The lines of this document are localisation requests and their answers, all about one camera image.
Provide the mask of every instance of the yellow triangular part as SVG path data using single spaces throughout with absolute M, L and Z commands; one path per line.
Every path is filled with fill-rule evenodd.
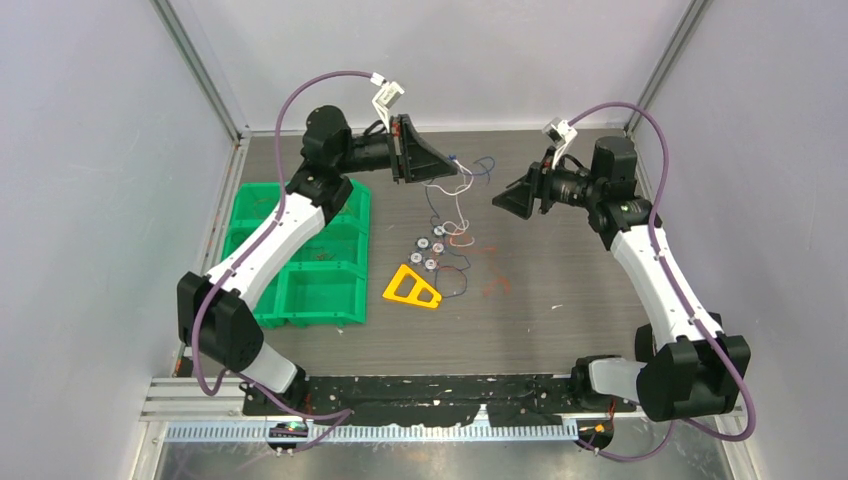
M 397 294 L 397 289 L 406 277 L 412 277 L 415 280 L 415 286 L 412 287 L 409 295 L 404 297 Z M 432 300 L 429 302 L 422 302 L 418 299 L 421 296 L 421 292 L 425 290 L 433 295 Z M 392 281 L 389 282 L 389 286 L 386 287 L 386 290 L 383 292 L 383 298 L 394 302 L 415 305 L 416 307 L 436 308 L 442 301 L 442 294 L 436 291 L 436 289 L 427 283 L 426 280 L 421 278 L 421 275 L 418 275 L 413 269 L 409 268 L 409 265 L 402 264 L 400 268 L 398 268 L 397 273 L 395 273 L 395 276 L 392 278 Z

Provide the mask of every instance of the green bin compartment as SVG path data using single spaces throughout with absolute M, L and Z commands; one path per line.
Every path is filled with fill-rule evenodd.
M 353 192 L 330 224 L 341 218 L 354 218 L 360 225 L 371 224 L 371 191 L 367 187 L 351 179 Z M 277 206 L 280 201 L 279 183 L 245 183 L 239 188 L 233 203 L 233 214 L 230 224 L 242 221 L 262 221 Z
M 365 278 L 331 265 L 287 268 L 277 298 L 281 315 L 299 326 L 365 323 Z
M 290 262 L 336 264 L 368 274 L 368 235 L 351 218 L 338 218 L 301 247 Z
M 318 235 L 292 256 L 254 309 L 260 326 L 286 320 L 300 327 L 365 323 L 371 192 L 355 180 L 345 206 Z M 277 183 L 241 186 L 221 258 L 233 253 L 270 215 L 279 201 Z

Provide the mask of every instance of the black tape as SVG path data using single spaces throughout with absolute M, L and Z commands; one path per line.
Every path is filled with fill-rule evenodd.
M 262 400 L 245 400 L 244 414 L 279 414 Z M 557 414 L 586 411 L 572 403 L 566 379 L 554 375 L 344 376 L 311 377 L 309 394 L 296 408 L 314 414 L 350 408 L 346 425 L 449 427 L 471 423 L 485 405 L 490 425 L 503 427 L 561 424 Z

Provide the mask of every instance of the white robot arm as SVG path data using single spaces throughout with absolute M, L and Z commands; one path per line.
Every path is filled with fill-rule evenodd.
M 201 319 L 201 353 L 275 393 L 287 392 L 305 372 L 264 341 L 252 310 L 292 255 L 343 208 L 353 190 L 345 174 L 391 169 L 396 182 L 411 183 L 457 173 L 454 162 L 420 138 L 407 115 L 387 116 L 402 90 L 393 82 L 380 83 L 374 103 L 384 107 L 378 108 L 378 122 L 388 124 L 385 132 L 353 137 L 341 110 L 330 105 L 313 110 L 303 135 L 304 160 L 286 185 L 285 202 L 205 276 L 188 272 L 177 285 L 180 339 L 191 344 L 201 304 L 220 284 Z
M 578 169 L 571 171 L 556 158 L 573 138 L 569 127 L 555 120 L 545 132 L 555 146 L 492 203 L 525 219 L 532 215 L 536 199 L 541 200 L 543 214 L 554 203 L 586 209 L 589 225 L 630 278 L 650 320 L 637 331 L 636 361 L 611 355 L 577 361 L 569 379 L 574 397 L 592 409 L 608 404 L 610 395 L 621 397 L 641 405 L 654 421 L 729 412 L 739 394 L 738 386 L 695 320 L 716 339 L 741 375 L 747 369 L 750 349 L 741 336 L 725 335 L 717 321 L 720 317 L 707 312 L 698 301 L 674 261 L 659 219 L 655 225 L 649 224 L 651 202 L 635 194 L 633 142 L 623 137 L 599 139 L 591 168 L 563 155 L 577 165 Z M 676 279 L 675 285 L 664 267 Z M 687 300 L 686 308 L 676 288 Z

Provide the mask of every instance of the white wall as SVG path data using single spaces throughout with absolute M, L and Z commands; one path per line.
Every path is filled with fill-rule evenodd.
M 272 130 L 286 96 L 332 70 L 377 70 L 407 89 L 416 126 L 541 128 L 610 100 L 635 101 L 689 2 L 682 0 L 172 0 L 234 116 Z M 304 94 L 310 109 L 376 118 L 373 87 L 333 80 Z M 623 125 L 625 112 L 592 117 Z
M 0 477 L 126 474 L 229 140 L 149 2 L 0 6 Z
M 845 478 L 848 3 L 715 2 L 652 110 L 670 243 L 753 352 L 763 478 Z M 638 131 L 658 184 L 659 148 Z

